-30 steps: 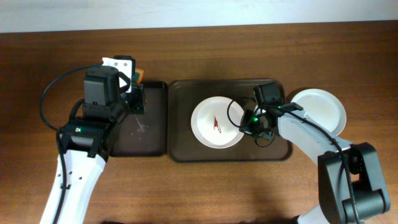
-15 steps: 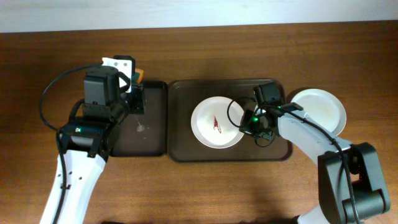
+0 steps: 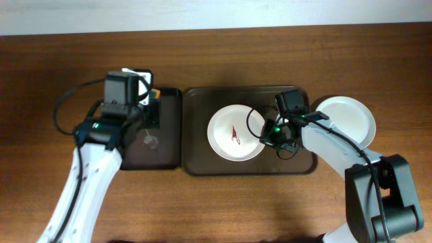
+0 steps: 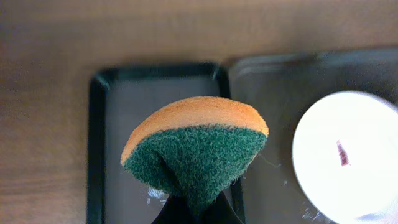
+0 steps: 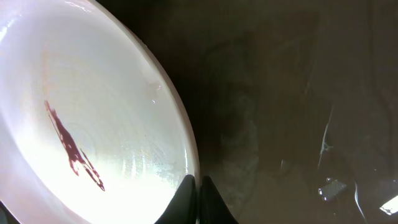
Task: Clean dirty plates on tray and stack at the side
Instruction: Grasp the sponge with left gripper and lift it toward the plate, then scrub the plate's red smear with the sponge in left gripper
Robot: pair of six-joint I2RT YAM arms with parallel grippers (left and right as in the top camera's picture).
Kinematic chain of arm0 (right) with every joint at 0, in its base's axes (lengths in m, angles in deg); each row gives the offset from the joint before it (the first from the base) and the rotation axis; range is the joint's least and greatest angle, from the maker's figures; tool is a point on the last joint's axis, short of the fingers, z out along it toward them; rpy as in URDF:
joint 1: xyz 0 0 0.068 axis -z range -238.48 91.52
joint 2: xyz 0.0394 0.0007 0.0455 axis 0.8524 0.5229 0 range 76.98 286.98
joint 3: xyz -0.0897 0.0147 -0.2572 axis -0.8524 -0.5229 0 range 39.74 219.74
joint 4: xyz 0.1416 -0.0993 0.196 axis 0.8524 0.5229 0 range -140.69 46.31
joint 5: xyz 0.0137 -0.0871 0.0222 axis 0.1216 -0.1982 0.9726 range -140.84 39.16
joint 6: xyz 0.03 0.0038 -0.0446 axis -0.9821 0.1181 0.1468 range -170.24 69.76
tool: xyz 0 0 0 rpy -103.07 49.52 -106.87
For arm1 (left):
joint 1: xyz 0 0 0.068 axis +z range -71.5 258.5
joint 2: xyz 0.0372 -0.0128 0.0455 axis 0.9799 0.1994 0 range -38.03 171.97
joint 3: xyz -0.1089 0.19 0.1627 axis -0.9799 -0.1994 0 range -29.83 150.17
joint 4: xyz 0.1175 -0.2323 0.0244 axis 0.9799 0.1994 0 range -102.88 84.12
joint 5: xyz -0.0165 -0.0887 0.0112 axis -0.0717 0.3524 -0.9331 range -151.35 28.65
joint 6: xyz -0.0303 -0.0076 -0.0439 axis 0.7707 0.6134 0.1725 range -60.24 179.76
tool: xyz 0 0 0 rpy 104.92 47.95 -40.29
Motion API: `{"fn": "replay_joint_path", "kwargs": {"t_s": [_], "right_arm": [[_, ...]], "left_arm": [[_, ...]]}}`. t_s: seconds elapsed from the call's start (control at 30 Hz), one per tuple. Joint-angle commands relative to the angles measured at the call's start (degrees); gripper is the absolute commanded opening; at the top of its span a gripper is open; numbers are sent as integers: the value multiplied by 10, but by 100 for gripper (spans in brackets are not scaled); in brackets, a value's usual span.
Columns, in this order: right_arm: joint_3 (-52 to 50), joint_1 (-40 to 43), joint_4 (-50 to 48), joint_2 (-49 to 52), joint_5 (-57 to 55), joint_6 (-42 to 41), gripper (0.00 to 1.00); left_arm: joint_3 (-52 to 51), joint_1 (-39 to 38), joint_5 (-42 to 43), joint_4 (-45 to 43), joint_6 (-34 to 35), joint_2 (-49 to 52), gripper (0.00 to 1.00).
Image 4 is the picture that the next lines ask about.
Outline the green and orange sponge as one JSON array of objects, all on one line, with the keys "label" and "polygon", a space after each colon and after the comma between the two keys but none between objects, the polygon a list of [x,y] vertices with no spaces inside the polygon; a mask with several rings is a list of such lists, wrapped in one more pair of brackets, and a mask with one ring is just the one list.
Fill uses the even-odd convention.
[{"label": "green and orange sponge", "polygon": [[268,136],[266,122],[252,106],[195,96],[146,118],[131,133],[121,165],[138,181],[185,198],[200,214],[246,171]]}]

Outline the white plate with red stain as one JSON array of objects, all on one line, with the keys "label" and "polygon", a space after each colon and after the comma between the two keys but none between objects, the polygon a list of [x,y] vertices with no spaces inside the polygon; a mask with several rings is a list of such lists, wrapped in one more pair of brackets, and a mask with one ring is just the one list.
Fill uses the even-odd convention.
[{"label": "white plate with red stain", "polygon": [[397,106],[361,91],[314,103],[292,141],[297,180],[336,223],[397,222]]}]

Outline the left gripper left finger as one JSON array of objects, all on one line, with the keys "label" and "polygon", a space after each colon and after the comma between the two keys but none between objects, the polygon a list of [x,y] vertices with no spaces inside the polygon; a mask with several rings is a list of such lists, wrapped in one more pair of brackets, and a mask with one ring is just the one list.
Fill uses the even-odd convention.
[{"label": "left gripper left finger", "polygon": [[169,196],[163,209],[152,224],[195,224],[198,218],[188,207],[183,197]]}]

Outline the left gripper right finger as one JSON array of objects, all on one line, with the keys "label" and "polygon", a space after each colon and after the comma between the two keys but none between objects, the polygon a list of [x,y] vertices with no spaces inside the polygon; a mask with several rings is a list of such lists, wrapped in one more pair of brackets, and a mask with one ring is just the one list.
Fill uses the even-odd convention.
[{"label": "left gripper right finger", "polygon": [[231,208],[228,199],[220,192],[216,200],[201,215],[202,224],[243,224]]}]

